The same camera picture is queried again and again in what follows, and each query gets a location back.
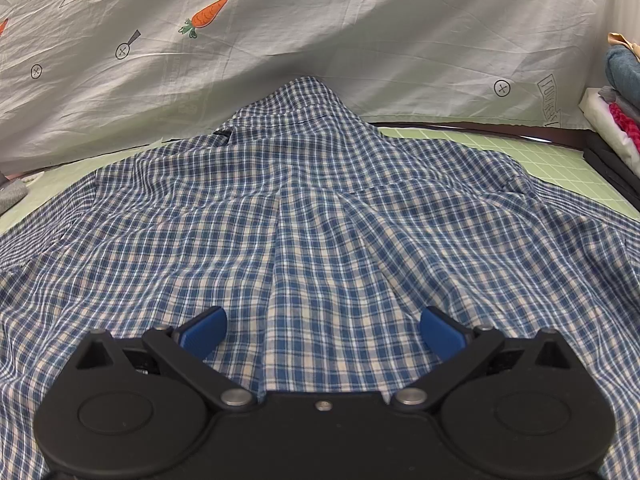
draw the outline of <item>red garment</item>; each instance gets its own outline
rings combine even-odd
[[[611,112],[613,120],[616,121],[616,124],[620,129],[623,130],[634,142],[636,150],[640,152],[640,130],[638,130],[638,126],[633,119],[629,119],[615,103],[611,103],[609,105],[609,112]]]

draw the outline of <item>circle with x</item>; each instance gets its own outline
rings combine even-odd
[[[498,97],[507,97],[511,92],[511,85],[504,79],[498,79],[494,83],[494,92]]]
[[[116,49],[116,58],[125,59],[129,55],[129,43],[121,43]]]
[[[36,63],[31,67],[31,77],[33,77],[34,79],[37,79],[41,75],[42,75],[42,67]]]

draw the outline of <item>carrot print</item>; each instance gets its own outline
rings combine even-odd
[[[188,32],[190,38],[197,38],[198,35],[196,34],[196,29],[209,25],[227,2],[228,0],[218,0],[210,6],[205,7],[200,12],[196,12],[190,20],[186,20],[184,22],[185,26],[178,32],[181,32],[182,34],[186,34]]]

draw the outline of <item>blue plaid shirt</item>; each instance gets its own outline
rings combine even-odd
[[[437,364],[418,334],[434,305],[509,336],[558,327],[616,415],[603,474],[640,478],[639,251],[637,222],[507,155],[388,139],[297,79],[0,237],[0,477],[46,470],[33,414],[91,328],[219,305],[209,363],[255,393],[388,394]]]

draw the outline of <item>tan cloth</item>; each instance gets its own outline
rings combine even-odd
[[[624,45],[636,55],[636,59],[640,61],[640,45],[637,43],[629,43],[622,34],[610,32],[607,36],[610,45]]]

